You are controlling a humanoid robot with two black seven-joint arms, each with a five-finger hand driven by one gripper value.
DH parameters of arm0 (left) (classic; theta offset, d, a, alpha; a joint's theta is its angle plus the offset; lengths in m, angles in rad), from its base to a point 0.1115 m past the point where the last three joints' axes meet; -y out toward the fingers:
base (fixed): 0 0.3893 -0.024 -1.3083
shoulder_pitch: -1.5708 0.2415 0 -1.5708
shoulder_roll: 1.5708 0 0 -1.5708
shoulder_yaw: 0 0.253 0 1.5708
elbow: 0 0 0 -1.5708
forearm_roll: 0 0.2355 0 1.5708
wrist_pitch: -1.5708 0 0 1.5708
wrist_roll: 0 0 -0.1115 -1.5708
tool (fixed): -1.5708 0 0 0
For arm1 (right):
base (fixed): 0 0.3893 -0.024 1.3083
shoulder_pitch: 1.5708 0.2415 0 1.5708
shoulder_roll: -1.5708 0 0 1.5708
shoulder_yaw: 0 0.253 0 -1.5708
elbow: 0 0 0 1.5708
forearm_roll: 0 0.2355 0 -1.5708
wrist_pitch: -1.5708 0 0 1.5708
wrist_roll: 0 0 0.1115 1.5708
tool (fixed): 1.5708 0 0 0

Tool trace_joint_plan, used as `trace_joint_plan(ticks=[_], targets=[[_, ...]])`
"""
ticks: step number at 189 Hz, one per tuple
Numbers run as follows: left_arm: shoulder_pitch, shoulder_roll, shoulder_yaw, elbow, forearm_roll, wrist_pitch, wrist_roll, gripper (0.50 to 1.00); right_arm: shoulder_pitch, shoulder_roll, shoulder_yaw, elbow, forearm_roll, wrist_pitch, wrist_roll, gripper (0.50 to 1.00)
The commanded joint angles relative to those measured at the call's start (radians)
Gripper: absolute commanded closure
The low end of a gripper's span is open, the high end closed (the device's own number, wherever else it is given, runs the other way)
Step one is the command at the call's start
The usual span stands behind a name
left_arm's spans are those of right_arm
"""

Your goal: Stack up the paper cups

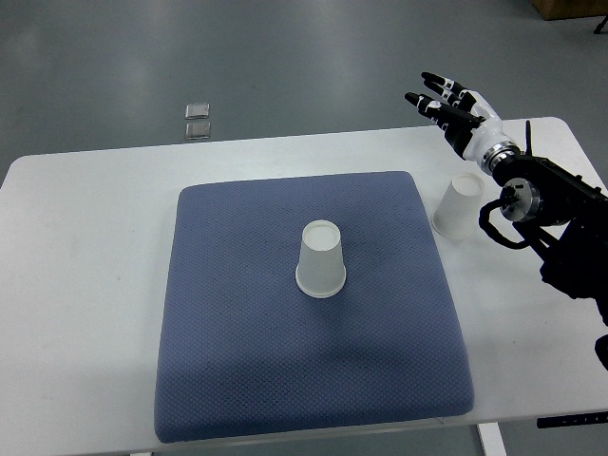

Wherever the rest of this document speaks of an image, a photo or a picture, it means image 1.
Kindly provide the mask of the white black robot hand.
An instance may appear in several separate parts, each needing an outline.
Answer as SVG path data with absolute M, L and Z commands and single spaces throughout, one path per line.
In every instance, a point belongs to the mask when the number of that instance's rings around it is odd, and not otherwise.
M 444 76 L 423 72 L 421 77 L 439 98 L 408 92 L 405 100 L 443 131 L 458 157 L 476 162 L 491 174 L 497 157 L 521 151 L 504 133 L 502 119 L 481 94 Z

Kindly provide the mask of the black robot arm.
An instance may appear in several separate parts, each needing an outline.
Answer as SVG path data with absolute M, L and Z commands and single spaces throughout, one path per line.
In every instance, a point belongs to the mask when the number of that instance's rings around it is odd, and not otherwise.
M 560 292 L 596 301 L 607 320 L 607 197 L 547 158 L 505 145 L 484 156 L 484 167 L 501 187 L 483 206 L 480 228 L 502 246 L 531 248 L 542 260 L 541 280 Z

